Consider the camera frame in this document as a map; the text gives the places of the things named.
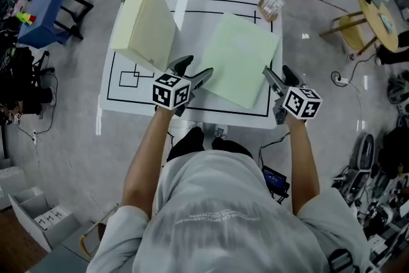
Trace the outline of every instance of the t-shirt sleeve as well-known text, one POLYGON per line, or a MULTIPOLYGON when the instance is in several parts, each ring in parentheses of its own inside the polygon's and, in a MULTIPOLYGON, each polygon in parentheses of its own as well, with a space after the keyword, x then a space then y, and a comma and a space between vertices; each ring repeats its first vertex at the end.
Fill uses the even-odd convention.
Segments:
POLYGON ((370 254, 367 238, 337 189, 326 190, 308 201, 297 217, 314 233, 327 258, 336 249, 346 249, 354 265, 365 272, 370 254))
POLYGON ((134 257, 149 218, 141 209, 120 207, 109 220, 104 237, 86 273, 111 273, 134 257))

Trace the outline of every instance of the gray floor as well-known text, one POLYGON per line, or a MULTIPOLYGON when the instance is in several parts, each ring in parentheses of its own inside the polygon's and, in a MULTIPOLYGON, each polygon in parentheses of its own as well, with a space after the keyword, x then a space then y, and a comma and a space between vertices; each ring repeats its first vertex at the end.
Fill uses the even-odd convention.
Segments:
MULTIPOLYGON (((39 136, 35 147, 16 126, 7 128, 10 155, 25 170, 30 183, 40 186, 51 203, 63 203, 71 208, 82 221, 98 219, 111 204, 120 201, 128 165, 150 120, 145 116, 104 111, 102 135, 96 136, 102 69, 120 0, 89 1, 95 7, 82 23, 84 40, 71 39, 65 46, 49 47, 49 66, 56 68, 59 81, 51 130, 39 136)), ((325 1, 348 12, 359 10, 357 0, 325 1)), ((361 132, 361 120, 365 121, 364 130, 376 136, 393 128, 397 111, 386 98, 387 79, 392 72, 397 73, 408 65, 375 66, 372 61, 360 64, 353 81, 360 91, 361 114, 355 89, 337 88, 330 81, 331 71, 349 76, 354 65, 346 58, 340 35, 325 39, 318 36, 343 12, 317 0, 285 2, 284 62, 304 74, 310 87, 324 99, 318 117, 308 124, 308 131, 320 182, 326 188, 330 178, 348 164, 353 143, 361 132), (365 75, 367 90, 363 86, 365 75)), ((406 24, 396 5, 390 1, 388 6, 399 31, 404 30, 406 24)), ((370 31, 366 34, 370 40, 370 31)), ((369 49, 362 59, 373 52, 373 48, 369 49)), ((48 78, 45 84, 54 84, 48 78)), ((47 108, 42 120, 26 116, 21 127, 27 131, 43 130, 50 116, 51 110, 47 108)), ((283 126, 275 130, 230 127, 228 138, 248 147, 256 158, 261 145, 279 139, 286 132, 283 126)), ((263 157, 269 166, 291 176, 288 139, 267 148, 263 157)))

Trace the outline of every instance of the wooden floor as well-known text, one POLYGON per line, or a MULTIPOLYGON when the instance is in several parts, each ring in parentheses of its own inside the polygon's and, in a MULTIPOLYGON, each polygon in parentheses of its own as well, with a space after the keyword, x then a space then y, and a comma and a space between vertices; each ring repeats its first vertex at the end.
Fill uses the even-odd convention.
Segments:
POLYGON ((20 225, 12 208, 0 212, 0 272, 25 273, 47 252, 20 225))

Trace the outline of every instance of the white table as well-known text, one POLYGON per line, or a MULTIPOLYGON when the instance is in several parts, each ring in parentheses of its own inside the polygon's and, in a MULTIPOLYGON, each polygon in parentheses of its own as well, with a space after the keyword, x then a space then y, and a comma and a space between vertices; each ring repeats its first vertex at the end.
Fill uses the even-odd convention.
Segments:
MULTIPOLYGON (((194 60, 186 71, 187 75, 195 74, 204 49, 222 14, 226 12, 239 15, 280 36, 271 67, 279 76, 282 75, 281 14, 273 23, 267 22, 257 9, 259 0, 166 1, 181 30, 176 30, 169 62, 182 56, 194 55, 194 60)), ((101 108, 152 116, 155 107, 151 102, 152 82, 159 73, 145 70, 114 52, 109 46, 102 76, 101 108)), ((266 81, 252 109, 240 107, 203 88, 195 91, 195 94, 196 98, 189 104, 181 119, 262 129, 273 129, 276 126, 272 108, 277 95, 266 81)))

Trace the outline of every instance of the light green paper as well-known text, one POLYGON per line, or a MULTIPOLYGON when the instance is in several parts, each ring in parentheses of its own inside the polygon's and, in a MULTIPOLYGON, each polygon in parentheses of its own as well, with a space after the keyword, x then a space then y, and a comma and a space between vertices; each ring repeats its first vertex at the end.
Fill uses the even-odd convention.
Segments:
POLYGON ((204 51, 197 72, 213 67, 202 88, 251 108, 265 79, 279 37, 239 16, 225 13, 204 51))

